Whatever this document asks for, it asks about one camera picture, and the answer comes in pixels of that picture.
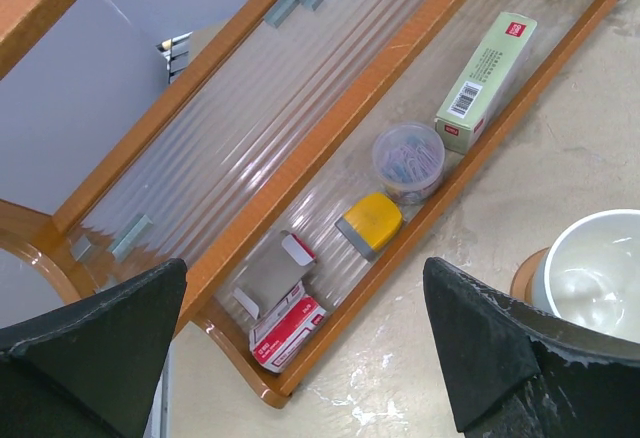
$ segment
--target light green toothpaste box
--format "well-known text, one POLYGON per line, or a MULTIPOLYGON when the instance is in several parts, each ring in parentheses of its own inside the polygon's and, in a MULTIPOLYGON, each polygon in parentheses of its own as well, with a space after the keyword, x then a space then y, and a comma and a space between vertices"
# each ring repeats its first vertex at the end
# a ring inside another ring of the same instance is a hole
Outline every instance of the light green toothpaste box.
POLYGON ((502 95, 529 57, 538 23, 500 13, 456 81, 436 117, 444 146, 466 153, 493 118, 502 95))

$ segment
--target white cup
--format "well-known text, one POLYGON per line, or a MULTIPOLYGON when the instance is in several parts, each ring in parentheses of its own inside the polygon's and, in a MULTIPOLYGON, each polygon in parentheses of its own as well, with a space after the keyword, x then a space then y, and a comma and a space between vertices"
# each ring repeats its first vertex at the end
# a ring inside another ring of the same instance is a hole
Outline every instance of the white cup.
POLYGON ((567 228, 541 261, 533 305, 640 343, 640 211, 611 210, 567 228))

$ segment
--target clear ribbed plastic sheet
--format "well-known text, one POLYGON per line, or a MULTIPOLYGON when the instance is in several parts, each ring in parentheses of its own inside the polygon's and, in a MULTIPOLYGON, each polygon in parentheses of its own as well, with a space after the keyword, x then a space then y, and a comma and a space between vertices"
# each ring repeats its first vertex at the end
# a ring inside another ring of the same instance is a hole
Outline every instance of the clear ribbed plastic sheet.
POLYGON ((72 241, 89 233, 108 243, 144 213, 154 223, 138 244, 148 259, 111 273, 133 276, 161 256, 193 264, 424 1, 325 0, 278 29, 261 23, 72 241))
MULTIPOLYGON (((329 310, 339 306, 372 266, 334 223, 365 195, 383 191, 371 162, 376 136, 389 126, 405 121, 433 126, 438 108, 482 37, 501 11, 509 11, 537 20, 538 29, 533 37, 531 57, 504 96, 501 108, 504 107, 591 2, 468 0, 237 267, 215 299, 245 331, 249 330, 253 320, 236 303, 231 291, 241 280, 242 270, 252 254, 284 229, 300 236, 318 256, 318 265, 307 280, 310 294, 329 310)), ((461 159, 461 155, 447 152, 445 174, 461 159)), ((401 209, 405 221, 409 221, 420 207, 401 209)))

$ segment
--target yellow object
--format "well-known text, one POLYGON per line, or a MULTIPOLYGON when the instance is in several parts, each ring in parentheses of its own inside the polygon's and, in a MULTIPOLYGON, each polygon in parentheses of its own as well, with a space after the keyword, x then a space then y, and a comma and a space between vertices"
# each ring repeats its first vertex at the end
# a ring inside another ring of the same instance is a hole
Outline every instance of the yellow object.
POLYGON ((386 195, 365 196, 336 222, 336 227, 368 260, 391 241, 402 226, 402 213, 386 195))

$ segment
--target container of paper clips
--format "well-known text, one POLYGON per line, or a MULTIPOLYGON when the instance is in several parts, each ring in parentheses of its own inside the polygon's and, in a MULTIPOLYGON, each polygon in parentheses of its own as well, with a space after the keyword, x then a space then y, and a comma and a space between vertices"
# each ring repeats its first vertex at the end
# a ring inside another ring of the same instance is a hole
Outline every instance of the container of paper clips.
POLYGON ((426 200, 442 183, 444 144, 421 123, 389 128, 373 144, 373 167, 389 197, 401 205, 426 200))

